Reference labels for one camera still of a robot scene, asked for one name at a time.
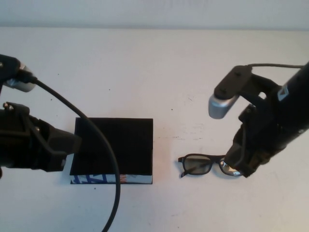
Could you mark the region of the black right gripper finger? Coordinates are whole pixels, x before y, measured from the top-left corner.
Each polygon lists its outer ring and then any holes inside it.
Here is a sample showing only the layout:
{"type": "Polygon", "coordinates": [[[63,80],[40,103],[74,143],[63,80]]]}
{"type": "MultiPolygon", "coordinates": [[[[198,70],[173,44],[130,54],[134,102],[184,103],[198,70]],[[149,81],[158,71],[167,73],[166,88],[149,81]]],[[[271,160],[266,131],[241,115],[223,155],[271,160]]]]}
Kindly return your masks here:
{"type": "Polygon", "coordinates": [[[242,175],[247,178],[256,172],[259,166],[267,164],[269,157],[265,154],[254,154],[252,157],[244,160],[241,164],[242,175]]]}
{"type": "Polygon", "coordinates": [[[239,168],[243,160],[243,148],[239,144],[232,144],[225,155],[225,163],[232,168],[239,168]]]}

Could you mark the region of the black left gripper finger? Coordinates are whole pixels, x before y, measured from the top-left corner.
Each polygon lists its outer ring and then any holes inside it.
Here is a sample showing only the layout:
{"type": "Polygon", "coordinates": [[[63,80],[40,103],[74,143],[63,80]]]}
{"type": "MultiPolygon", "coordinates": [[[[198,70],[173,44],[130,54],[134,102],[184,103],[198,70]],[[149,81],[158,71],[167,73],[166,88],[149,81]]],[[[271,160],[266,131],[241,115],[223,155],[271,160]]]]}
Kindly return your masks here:
{"type": "Polygon", "coordinates": [[[46,172],[61,172],[66,164],[66,155],[55,155],[48,157],[44,164],[46,172]]]}
{"type": "Polygon", "coordinates": [[[68,155],[79,151],[82,143],[81,137],[70,132],[50,127],[48,135],[48,145],[54,151],[63,151],[68,155]]]}

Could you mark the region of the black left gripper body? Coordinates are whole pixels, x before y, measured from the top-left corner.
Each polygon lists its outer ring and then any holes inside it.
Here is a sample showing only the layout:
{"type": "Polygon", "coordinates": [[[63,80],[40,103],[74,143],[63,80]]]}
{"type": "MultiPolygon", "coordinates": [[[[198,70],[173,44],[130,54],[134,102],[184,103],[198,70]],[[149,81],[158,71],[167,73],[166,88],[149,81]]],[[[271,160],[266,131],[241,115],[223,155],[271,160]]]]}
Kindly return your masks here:
{"type": "Polygon", "coordinates": [[[0,111],[0,166],[52,171],[48,144],[53,127],[30,114],[28,107],[5,102],[0,111]]]}

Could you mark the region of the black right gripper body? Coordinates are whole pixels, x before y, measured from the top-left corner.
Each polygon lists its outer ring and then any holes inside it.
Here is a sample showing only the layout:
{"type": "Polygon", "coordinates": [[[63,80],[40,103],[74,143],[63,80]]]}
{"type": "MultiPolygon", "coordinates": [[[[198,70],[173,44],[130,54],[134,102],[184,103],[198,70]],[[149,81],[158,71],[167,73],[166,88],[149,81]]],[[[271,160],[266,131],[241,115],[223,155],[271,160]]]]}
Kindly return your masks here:
{"type": "Polygon", "coordinates": [[[270,160],[309,129],[307,73],[297,73],[283,86],[274,85],[265,93],[265,99],[249,100],[251,104],[239,116],[242,125],[233,144],[242,146],[242,162],[254,154],[265,154],[270,160]]]}

